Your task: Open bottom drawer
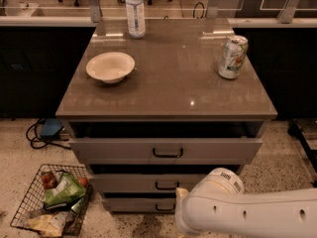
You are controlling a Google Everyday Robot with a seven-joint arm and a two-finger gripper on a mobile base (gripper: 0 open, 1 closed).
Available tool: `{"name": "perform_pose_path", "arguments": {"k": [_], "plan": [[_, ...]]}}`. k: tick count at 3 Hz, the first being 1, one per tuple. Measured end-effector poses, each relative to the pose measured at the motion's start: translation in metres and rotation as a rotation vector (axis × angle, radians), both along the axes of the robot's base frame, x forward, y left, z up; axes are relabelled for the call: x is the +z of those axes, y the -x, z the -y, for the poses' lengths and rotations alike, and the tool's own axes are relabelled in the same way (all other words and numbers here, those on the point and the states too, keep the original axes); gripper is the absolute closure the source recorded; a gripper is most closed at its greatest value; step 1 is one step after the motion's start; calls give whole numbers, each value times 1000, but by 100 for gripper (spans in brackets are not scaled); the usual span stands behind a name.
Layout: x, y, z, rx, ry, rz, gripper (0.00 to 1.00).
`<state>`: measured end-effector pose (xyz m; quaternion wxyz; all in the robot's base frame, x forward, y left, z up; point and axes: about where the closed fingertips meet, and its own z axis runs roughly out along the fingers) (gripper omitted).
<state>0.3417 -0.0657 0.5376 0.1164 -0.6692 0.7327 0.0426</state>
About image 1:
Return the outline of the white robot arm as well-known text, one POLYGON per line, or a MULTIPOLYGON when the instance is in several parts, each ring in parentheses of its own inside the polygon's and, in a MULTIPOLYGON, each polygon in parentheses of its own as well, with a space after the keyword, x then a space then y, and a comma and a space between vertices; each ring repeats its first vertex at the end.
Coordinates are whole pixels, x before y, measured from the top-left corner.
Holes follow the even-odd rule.
POLYGON ((249 194, 233 172, 217 168, 193 189, 176 191, 175 221, 184 235, 317 238, 317 189, 249 194))

